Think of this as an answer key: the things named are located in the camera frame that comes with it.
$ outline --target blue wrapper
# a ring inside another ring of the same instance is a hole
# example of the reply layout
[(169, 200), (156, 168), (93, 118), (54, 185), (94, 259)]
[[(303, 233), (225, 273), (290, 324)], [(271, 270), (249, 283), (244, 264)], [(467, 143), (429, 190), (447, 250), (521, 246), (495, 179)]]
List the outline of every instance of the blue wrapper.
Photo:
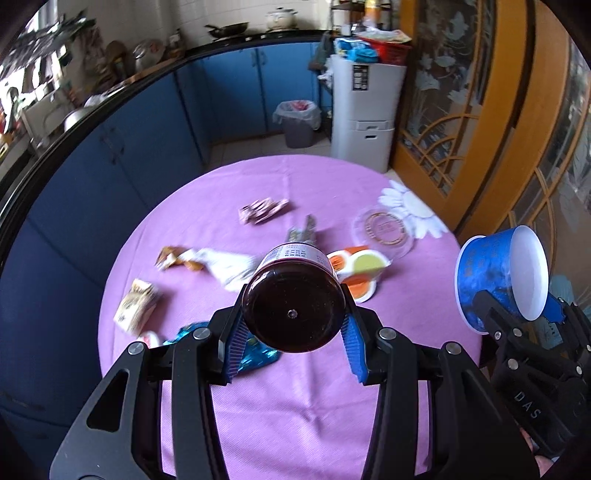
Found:
[[(163, 345), (172, 345), (177, 343), (181, 338), (184, 338), (195, 329), (206, 327), (207, 322), (191, 323), (181, 328), (177, 336), (172, 340), (167, 340)], [(248, 340), (246, 341), (246, 347), (244, 348), (244, 354), (242, 360), (240, 360), (240, 366), (238, 367), (238, 375), (256, 370), (258, 368), (265, 367), (279, 360), (281, 352), (271, 348), (260, 342), (253, 334), (248, 334)]]

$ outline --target blue paper cup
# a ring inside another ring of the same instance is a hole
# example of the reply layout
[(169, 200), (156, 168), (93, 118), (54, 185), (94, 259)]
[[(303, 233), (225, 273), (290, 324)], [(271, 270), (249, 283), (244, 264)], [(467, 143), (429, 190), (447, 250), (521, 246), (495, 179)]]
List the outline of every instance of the blue paper cup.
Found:
[(472, 301), (488, 290), (513, 315), (535, 320), (548, 297), (548, 263), (534, 231), (520, 225), (490, 236), (475, 236), (462, 247), (456, 263), (456, 302), (466, 324), (486, 335)]

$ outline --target jar label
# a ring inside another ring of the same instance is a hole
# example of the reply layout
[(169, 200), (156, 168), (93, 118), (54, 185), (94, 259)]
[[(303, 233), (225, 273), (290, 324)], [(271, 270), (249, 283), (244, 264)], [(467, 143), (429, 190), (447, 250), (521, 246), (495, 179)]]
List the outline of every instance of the jar label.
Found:
[(286, 260), (286, 259), (301, 259), (306, 260), (308, 262), (312, 262), (313, 264), (318, 265), (320, 268), (326, 270), (329, 274), (331, 274), (334, 278), (336, 278), (335, 271), (330, 263), (330, 260), (324, 253), (318, 250), (316, 247), (308, 244), (284, 244), (278, 247), (275, 247), (271, 250), (265, 258), (262, 259), (261, 264), (259, 265), (258, 270), (266, 267), (268, 264), (278, 261), (278, 260)]

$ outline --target das logo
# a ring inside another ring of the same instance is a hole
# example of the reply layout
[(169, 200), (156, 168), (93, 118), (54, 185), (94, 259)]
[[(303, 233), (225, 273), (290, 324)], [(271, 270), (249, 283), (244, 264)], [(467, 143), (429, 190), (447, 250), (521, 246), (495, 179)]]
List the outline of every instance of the das logo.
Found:
[(525, 393), (519, 392), (513, 399), (519, 404), (521, 408), (523, 408), (526, 412), (529, 412), (530, 417), (532, 419), (538, 418), (538, 415), (542, 413), (539, 408), (533, 407), (532, 401), (527, 401), (525, 398)]

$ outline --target white plastic bag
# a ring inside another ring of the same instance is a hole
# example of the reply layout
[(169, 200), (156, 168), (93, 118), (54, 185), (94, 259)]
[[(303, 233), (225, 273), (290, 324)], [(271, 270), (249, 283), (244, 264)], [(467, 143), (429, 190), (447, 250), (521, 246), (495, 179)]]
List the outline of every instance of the white plastic bag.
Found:
[(309, 100), (281, 102), (273, 114), (273, 121), (280, 124), (284, 118), (293, 118), (306, 122), (313, 130), (320, 128), (320, 108)]

